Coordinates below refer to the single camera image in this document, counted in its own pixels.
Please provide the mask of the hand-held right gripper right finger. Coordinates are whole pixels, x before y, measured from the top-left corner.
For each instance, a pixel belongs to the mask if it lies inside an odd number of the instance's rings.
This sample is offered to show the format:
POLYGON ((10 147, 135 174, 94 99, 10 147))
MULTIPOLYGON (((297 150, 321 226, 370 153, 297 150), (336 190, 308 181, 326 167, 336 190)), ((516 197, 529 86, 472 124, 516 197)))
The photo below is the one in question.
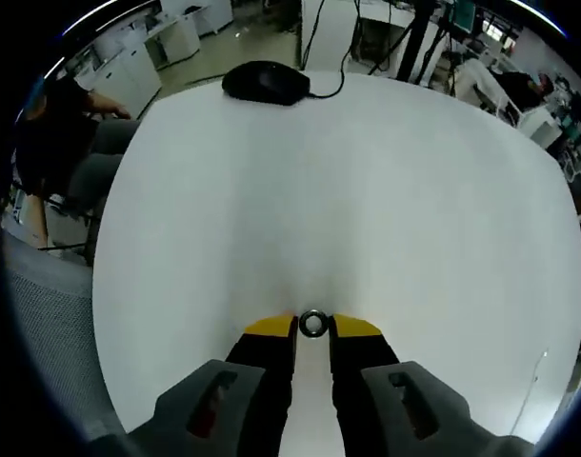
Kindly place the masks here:
POLYGON ((400 361, 381 330, 329 319, 332 402, 348 456, 530 456, 531 443, 471 418, 467 400, 416 362, 400 361))

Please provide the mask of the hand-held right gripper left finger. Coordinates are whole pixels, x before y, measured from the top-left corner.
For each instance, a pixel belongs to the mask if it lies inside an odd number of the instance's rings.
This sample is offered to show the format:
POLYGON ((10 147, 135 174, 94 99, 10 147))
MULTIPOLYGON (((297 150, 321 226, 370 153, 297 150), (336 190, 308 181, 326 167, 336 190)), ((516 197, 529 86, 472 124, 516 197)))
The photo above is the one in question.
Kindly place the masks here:
POLYGON ((298 319, 246 327, 225 360, 210 360, 161 394, 134 431, 95 440, 95 456, 276 456, 291 405, 298 319))

